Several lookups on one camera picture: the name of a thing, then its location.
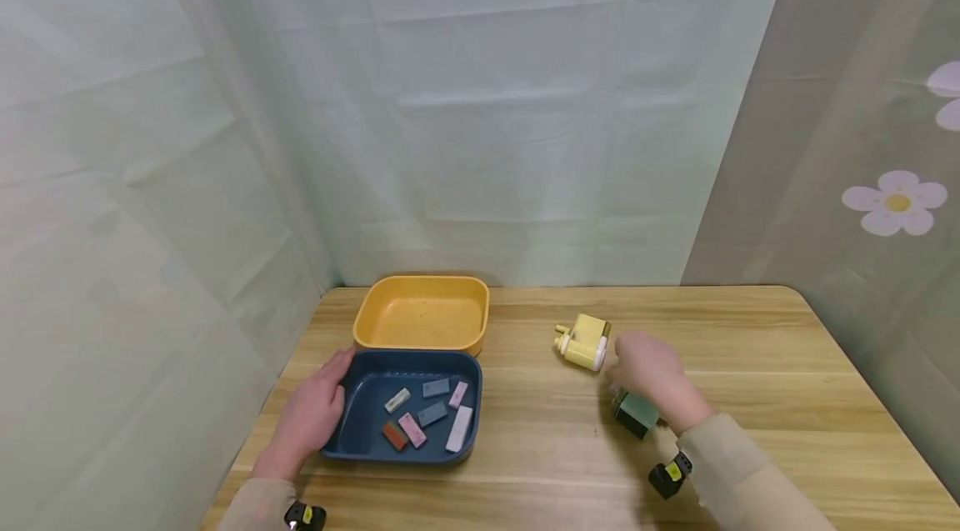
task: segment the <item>black wrist strap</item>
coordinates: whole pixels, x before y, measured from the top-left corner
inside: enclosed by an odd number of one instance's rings
[[[674,460],[654,467],[647,479],[663,499],[669,499],[680,492],[690,473],[693,473],[693,463],[686,454],[677,453]]]
[[[297,531],[321,531],[327,522],[327,511],[320,506],[307,506],[302,501],[295,501],[283,515],[283,520],[290,529]]]

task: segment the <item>left hand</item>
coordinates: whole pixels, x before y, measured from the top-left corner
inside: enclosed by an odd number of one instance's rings
[[[257,458],[251,477],[293,481],[310,454],[326,445],[343,415],[343,386],[354,348],[339,349],[292,393],[270,444]]]

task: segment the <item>curtain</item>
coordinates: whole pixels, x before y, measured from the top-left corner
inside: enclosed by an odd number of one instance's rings
[[[177,0],[0,0],[0,63],[0,528],[196,528],[330,272]]]
[[[960,0],[777,0],[684,283],[800,291],[960,494]]]
[[[775,0],[183,1],[344,283],[579,285],[680,281]]]

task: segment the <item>yellow tray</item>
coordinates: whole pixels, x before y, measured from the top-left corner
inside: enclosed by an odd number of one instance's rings
[[[490,289],[479,278],[397,276],[377,281],[353,321],[364,348],[483,348]]]

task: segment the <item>light blue block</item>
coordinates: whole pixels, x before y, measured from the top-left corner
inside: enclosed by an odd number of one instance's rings
[[[442,396],[444,393],[450,393],[450,379],[428,381],[423,385],[424,398],[433,398],[434,396]]]
[[[444,417],[447,417],[447,405],[444,404],[443,401],[437,401],[434,405],[428,406],[417,413],[417,421],[419,425],[421,425],[421,428],[425,428],[426,425],[431,423],[436,423]]]

